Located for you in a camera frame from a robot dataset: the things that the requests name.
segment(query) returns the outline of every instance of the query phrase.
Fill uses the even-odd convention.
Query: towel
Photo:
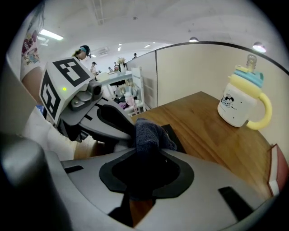
[[[136,157],[131,168],[133,184],[128,184],[127,192],[132,200],[148,200],[154,189],[164,185],[170,165],[159,150],[167,148],[175,151],[177,146],[170,140],[165,130],[154,122],[138,119],[135,123],[134,147]]]
[[[144,162],[151,159],[152,155],[162,148],[173,151],[177,149],[177,146],[170,140],[165,130],[147,119],[138,119],[136,121],[134,140],[137,155]]]

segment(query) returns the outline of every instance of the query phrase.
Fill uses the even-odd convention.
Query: yellow handle
[[[270,123],[272,117],[272,104],[270,99],[264,93],[261,93],[259,95],[259,99],[263,102],[265,106],[265,116],[262,120],[258,122],[249,121],[247,123],[247,127],[252,130],[259,130],[261,128],[265,128]]]

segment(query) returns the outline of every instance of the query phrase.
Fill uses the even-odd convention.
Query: wooden table
[[[216,98],[198,92],[132,119],[146,118],[160,126],[170,124],[187,154],[228,168],[261,197],[270,198],[269,143],[258,131],[226,123],[217,112],[218,103]]]

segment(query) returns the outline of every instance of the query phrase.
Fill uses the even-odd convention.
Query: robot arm
[[[59,132],[71,141],[88,135],[103,142],[132,139],[131,118],[103,97],[101,83],[74,57],[46,64],[40,98]]]

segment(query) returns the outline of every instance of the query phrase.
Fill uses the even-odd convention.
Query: white wall
[[[203,91],[221,99],[235,65],[246,66],[249,52],[229,46],[194,44],[157,51],[158,106]],[[260,130],[270,144],[278,143],[289,162],[289,76],[273,63],[257,57],[256,70],[264,74],[262,91],[270,98],[273,116]],[[264,115],[261,102],[250,116]]]
[[[155,51],[145,54],[127,63],[128,70],[132,67],[141,67],[141,74],[144,81],[144,102],[150,107],[157,107],[157,68]]]

